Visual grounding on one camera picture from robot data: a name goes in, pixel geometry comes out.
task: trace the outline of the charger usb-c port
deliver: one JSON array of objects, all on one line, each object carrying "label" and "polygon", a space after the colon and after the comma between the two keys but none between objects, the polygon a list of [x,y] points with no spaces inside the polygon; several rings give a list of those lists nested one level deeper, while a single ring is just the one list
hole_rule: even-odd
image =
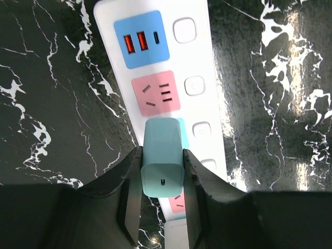
[{"label": "charger usb-c port", "polygon": [[147,42],[146,42],[146,38],[145,38],[144,32],[143,31],[142,32],[138,32],[137,36],[139,38],[141,50],[143,51],[143,50],[149,49],[148,46],[147,46]]},{"label": "charger usb-c port", "polygon": [[154,32],[154,38],[155,38],[156,44],[159,44],[159,37],[158,37],[158,33],[157,32]]},{"label": "charger usb-c port", "polygon": [[125,35],[124,40],[126,42],[128,53],[135,53],[135,48],[134,48],[134,44],[133,44],[133,40],[131,39],[131,36]]}]

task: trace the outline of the power switch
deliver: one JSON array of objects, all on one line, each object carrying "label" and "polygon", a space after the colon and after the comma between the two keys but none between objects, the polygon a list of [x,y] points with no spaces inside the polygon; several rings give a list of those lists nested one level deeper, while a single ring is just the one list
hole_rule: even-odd
[{"label": "power switch", "polygon": [[188,43],[196,38],[196,26],[192,18],[182,18],[175,21],[173,29],[178,43]]},{"label": "power switch", "polygon": [[210,171],[215,171],[217,169],[216,161],[213,159],[203,160],[201,161],[201,164]]},{"label": "power switch", "polygon": [[195,123],[193,126],[193,134],[198,139],[204,139],[211,135],[211,127],[208,122]]},{"label": "power switch", "polygon": [[188,95],[194,96],[204,92],[204,80],[201,76],[187,78],[185,81],[185,89]]}]

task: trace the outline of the white power strip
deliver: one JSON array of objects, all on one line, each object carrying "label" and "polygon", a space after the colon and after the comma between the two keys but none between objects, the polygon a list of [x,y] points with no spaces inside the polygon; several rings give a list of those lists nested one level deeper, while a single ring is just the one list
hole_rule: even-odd
[{"label": "white power strip", "polygon": [[177,219],[166,222],[164,231],[165,249],[189,249],[186,219]]},{"label": "white power strip", "polygon": [[149,118],[178,118],[184,148],[227,180],[206,0],[102,0],[94,16],[139,144]]}]

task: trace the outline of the table surface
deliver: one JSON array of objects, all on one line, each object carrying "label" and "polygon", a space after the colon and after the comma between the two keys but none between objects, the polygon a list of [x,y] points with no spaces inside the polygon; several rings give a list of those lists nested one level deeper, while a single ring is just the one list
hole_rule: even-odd
[{"label": "table surface", "polygon": [[[82,186],[135,146],[95,0],[0,1],[0,183]],[[209,1],[229,181],[329,191],[332,1]],[[143,198],[139,248],[164,248]]]}]

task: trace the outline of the power adapter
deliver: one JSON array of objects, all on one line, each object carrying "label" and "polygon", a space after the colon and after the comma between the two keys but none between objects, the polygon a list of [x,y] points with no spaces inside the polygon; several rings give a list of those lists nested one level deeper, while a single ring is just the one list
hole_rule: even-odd
[{"label": "power adapter", "polygon": [[149,197],[177,197],[184,180],[180,122],[152,118],[145,124],[141,176]]}]

